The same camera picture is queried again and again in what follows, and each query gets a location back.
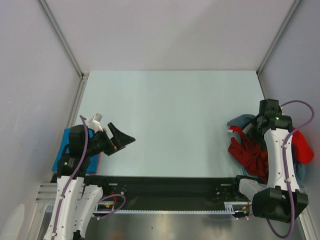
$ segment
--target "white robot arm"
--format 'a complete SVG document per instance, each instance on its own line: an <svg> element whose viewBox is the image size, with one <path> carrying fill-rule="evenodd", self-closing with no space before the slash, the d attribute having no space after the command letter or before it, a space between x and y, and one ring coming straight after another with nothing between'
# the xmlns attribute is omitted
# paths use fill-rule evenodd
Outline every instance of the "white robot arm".
<svg viewBox="0 0 320 240"><path fill-rule="evenodd" d="M292 120L282 115L279 101L266 99L260 102L259 114L254 121L251 137L265 142L268 152L268 182L263 187L254 179L241 178L239 192L252 202L255 217L288 223L292 213L296 219L309 203L308 196L300 193L295 176Z"/></svg>
<svg viewBox="0 0 320 240"><path fill-rule="evenodd" d="M84 125L77 125L70 129L69 144L64 148L57 164L56 198L49 227L43 240L84 239L95 207L104 195L105 185L104 182L93 179L92 184L85 186L80 204L76 209L78 193L83 188L90 157L101 152L110 156L135 141L133 137L119 131L112 123L108 124L112 133L112 137L109 138L109 133L107 134L100 125L101 118L102 116L98 113L90 119L82 118ZM93 137L87 139L86 146L84 137L86 135L89 138L88 131L93 132Z"/></svg>

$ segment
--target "metal floor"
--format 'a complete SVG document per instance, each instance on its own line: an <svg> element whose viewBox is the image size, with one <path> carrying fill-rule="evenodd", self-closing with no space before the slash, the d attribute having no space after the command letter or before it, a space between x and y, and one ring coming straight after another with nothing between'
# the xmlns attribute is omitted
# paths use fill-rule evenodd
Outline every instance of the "metal floor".
<svg viewBox="0 0 320 240"><path fill-rule="evenodd" d="M37 240L42 240L50 222L46 213ZM289 228L274 223L277 230ZM235 220L227 215L207 214L114 214L97 221L92 218L85 240L278 240L265 219ZM305 240L300 220L289 240Z"/></svg>

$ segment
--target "red cloth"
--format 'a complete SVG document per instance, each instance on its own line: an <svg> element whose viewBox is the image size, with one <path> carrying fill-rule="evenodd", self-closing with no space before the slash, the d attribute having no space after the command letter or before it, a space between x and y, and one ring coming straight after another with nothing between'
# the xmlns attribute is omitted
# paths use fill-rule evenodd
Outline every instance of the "red cloth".
<svg viewBox="0 0 320 240"><path fill-rule="evenodd" d="M241 143L234 137L231 138L229 153L244 166L249 174L259 176L267 183L269 176L268 152L262 151L258 144L246 137L241 128L231 126L229 129L239 133L241 137Z"/></svg>
<svg viewBox="0 0 320 240"><path fill-rule="evenodd" d="M293 158L302 164L308 164L315 154L309 147L301 132L296 131L292 136Z"/></svg>
<svg viewBox="0 0 320 240"><path fill-rule="evenodd" d="M267 183L269 176L268 152L262 151L258 144L246 137L241 128L231 126L229 129L239 133L241 138L241 143L234 137L231 138L231 144L228 148L229 153L244 166L250 175L258 176L263 182ZM296 131L292 136L292 147L293 158L303 164L309 163L314 157L313 151L299 131Z"/></svg>

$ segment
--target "white wall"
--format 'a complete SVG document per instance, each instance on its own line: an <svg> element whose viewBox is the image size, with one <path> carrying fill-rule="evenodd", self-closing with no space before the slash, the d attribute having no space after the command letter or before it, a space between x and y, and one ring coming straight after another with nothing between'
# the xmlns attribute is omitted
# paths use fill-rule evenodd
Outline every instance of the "white wall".
<svg viewBox="0 0 320 240"><path fill-rule="evenodd" d="M48 0L81 69L256 70L293 0Z"/></svg>
<svg viewBox="0 0 320 240"><path fill-rule="evenodd" d="M300 99L310 103L315 110L314 121L302 133L311 145L315 157L307 166L305 190L309 206L320 226L320 1L307 0L288 28L273 57L261 76L263 90L269 98L286 102ZM310 117L303 105L285 107L298 126Z"/></svg>
<svg viewBox="0 0 320 240"><path fill-rule="evenodd" d="M24 239L79 79L37 1L0 1L0 30L0 233L25 204Z"/></svg>

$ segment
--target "blue cloth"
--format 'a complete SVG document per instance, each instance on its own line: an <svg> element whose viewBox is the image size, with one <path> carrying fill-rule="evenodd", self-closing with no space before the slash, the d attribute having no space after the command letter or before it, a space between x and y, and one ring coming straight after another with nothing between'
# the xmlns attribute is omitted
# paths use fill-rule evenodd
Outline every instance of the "blue cloth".
<svg viewBox="0 0 320 240"><path fill-rule="evenodd" d="M238 128L244 129L252 119L256 116L252 114L243 114L241 116L237 116L236 118L228 121L227 126L236 126Z"/></svg>
<svg viewBox="0 0 320 240"><path fill-rule="evenodd" d="M58 155L56 156L56 159L55 159L53 167L52 167L52 171L54 171L54 172L58 170L57 164L58 164L59 159L62 157L62 152L64 150L64 147L67 144L69 144L69 133L70 133L70 128L66 128L63 133L63 137L62 137L62 141L61 141ZM93 135L94 135L93 131L89 131L89 137L92 138ZM98 155L95 155L90 158L90 165L86 169L87 174L95 174L97 172L98 160L99 160Z"/></svg>
<svg viewBox="0 0 320 240"><path fill-rule="evenodd" d="M307 167L305 164L301 162L296 162L293 165L293 169L294 169L296 182L298 183L299 187L302 188L304 184L304 180L306 179L306 176L307 176Z"/></svg>

